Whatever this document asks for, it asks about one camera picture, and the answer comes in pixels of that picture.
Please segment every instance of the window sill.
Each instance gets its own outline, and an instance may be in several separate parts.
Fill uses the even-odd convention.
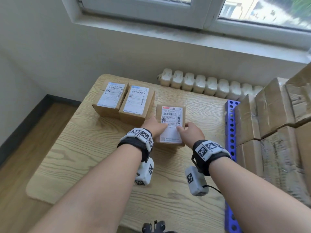
[[[165,26],[84,15],[81,12],[76,0],[62,1],[69,18],[75,24],[303,64],[308,64],[311,61],[311,59],[308,58],[307,52],[304,50],[291,49],[284,46],[235,39],[231,37],[223,37],[208,33],[197,33]]]

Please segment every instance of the human hand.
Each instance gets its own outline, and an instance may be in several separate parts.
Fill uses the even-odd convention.
[[[180,134],[181,140],[192,149],[194,143],[199,140],[205,140],[205,136],[201,129],[199,129],[194,123],[186,123],[187,130],[183,127],[178,126],[177,131]]]
[[[154,116],[151,116],[149,119],[145,120],[141,128],[148,129],[154,138],[161,135],[167,128],[167,125],[167,123],[159,123]]]

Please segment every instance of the green foliage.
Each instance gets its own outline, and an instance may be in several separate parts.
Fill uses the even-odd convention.
[[[297,16],[311,16],[311,0],[293,0],[292,12]]]

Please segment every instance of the wooden floor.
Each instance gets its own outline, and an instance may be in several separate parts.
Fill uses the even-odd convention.
[[[51,204],[26,196],[26,185],[60,135],[76,107],[54,103],[22,144],[0,167],[0,232],[27,232]],[[118,233],[133,232],[119,227]]]

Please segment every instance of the white wall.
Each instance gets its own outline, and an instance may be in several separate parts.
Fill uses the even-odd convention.
[[[0,52],[0,146],[45,95]]]
[[[164,68],[265,85],[303,64],[86,27],[61,0],[0,0],[0,47],[48,94],[82,101],[105,73],[156,82]]]

